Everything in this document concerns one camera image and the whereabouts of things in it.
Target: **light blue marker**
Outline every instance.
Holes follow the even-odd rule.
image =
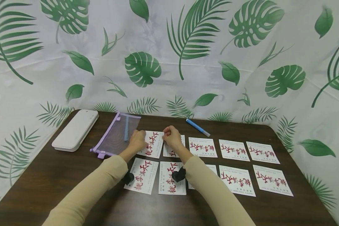
[[[190,124],[191,126],[193,126],[194,128],[198,129],[198,131],[200,131],[201,133],[203,133],[205,136],[210,137],[210,134],[207,133],[204,129],[202,129],[201,127],[199,127],[196,123],[194,123],[193,121],[186,119],[186,122],[188,124]]]

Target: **wooden table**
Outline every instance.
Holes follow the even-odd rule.
[[[0,202],[0,226],[38,226],[53,209],[81,180],[102,162],[89,149],[98,143],[115,114],[100,112],[100,118],[76,152],[54,150],[51,143],[77,111],[48,141],[27,170]],[[268,126],[223,123],[194,120],[211,134],[218,158],[202,158],[206,164],[231,166],[247,169],[255,189],[256,197],[236,195],[257,226],[336,226],[336,223],[321,203],[300,169],[296,166],[274,131]],[[174,125],[181,134],[188,137],[202,137],[184,119],[143,116],[138,129],[162,131]],[[281,164],[244,162],[223,159],[219,139],[252,141],[272,145]],[[178,158],[160,157],[155,161],[180,161]],[[128,164],[131,169],[134,159]],[[294,197],[259,190],[252,165],[279,169],[284,172]],[[158,174],[152,195],[123,189],[120,182],[103,195],[90,212],[84,225],[90,226],[201,226],[218,225],[213,212],[196,190],[189,190],[186,196],[158,195]]]

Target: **white card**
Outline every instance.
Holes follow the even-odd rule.
[[[134,181],[124,185],[124,189],[151,195],[157,168],[158,162],[136,158],[131,169]]]
[[[232,193],[256,197],[249,171],[219,166],[220,178]]]
[[[181,135],[181,141],[182,141],[182,144],[184,146],[186,146],[186,144],[185,144],[185,136],[184,135]],[[163,143],[163,157],[175,157],[175,158],[179,158],[176,155],[176,153],[172,150],[172,148],[167,145],[166,142]]]
[[[161,156],[163,135],[163,132],[146,131],[145,141],[148,143],[148,145],[146,148],[138,152],[138,154],[159,159]]]
[[[158,194],[162,195],[186,195],[185,180],[180,182],[172,179],[172,173],[179,171],[182,162],[161,162],[159,168]]]
[[[294,196],[281,170],[253,165],[260,190]]]
[[[205,138],[188,138],[190,152],[199,157],[217,158],[214,140]]]
[[[212,171],[217,175],[217,168],[216,168],[216,165],[207,165],[207,164],[206,164],[206,166],[207,166],[208,168],[210,168],[210,170],[212,170]],[[188,189],[193,189],[193,190],[195,190],[195,188],[194,188],[190,183],[188,183]]]
[[[244,143],[218,140],[220,143],[221,154],[224,159],[234,159],[250,162]]]
[[[271,145],[246,141],[251,159],[259,162],[280,164]]]

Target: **beige sleeve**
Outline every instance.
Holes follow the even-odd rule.
[[[198,157],[184,165],[186,179],[205,198],[220,226],[255,226],[235,195]]]
[[[82,226],[96,202],[127,173],[127,163],[115,155],[82,180],[53,209],[43,226]]]

